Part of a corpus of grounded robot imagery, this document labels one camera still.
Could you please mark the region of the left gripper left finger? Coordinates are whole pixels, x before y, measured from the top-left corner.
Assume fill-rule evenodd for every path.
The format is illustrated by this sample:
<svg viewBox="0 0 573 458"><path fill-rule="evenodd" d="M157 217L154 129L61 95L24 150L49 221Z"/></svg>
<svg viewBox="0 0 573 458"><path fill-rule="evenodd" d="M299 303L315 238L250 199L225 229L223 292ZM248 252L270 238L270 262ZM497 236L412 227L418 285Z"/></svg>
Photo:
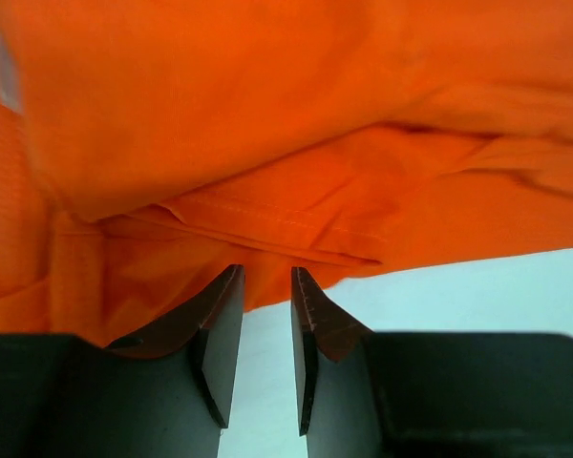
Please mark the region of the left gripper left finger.
<svg viewBox="0 0 573 458"><path fill-rule="evenodd" d="M232 406L244 270L105 347L0 334L0 457L214 457Z"/></svg>

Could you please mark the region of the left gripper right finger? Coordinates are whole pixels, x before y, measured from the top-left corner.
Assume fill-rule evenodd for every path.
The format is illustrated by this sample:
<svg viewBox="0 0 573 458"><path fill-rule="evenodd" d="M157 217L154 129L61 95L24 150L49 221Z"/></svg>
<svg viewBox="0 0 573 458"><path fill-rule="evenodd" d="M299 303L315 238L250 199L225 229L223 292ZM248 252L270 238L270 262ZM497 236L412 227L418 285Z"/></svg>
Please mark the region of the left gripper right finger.
<svg viewBox="0 0 573 458"><path fill-rule="evenodd" d="M573 457L573 338L374 331L291 271L311 457Z"/></svg>

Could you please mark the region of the orange t shirt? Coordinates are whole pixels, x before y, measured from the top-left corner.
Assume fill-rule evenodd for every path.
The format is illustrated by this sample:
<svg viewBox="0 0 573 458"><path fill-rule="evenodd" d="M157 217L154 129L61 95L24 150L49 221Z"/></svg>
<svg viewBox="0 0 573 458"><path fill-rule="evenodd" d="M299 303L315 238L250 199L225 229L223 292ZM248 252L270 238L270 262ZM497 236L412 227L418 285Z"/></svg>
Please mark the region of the orange t shirt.
<svg viewBox="0 0 573 458"><path fill-rule="evenodd" d="M0 1L0 332L572 247L573 1Z"/></svg>

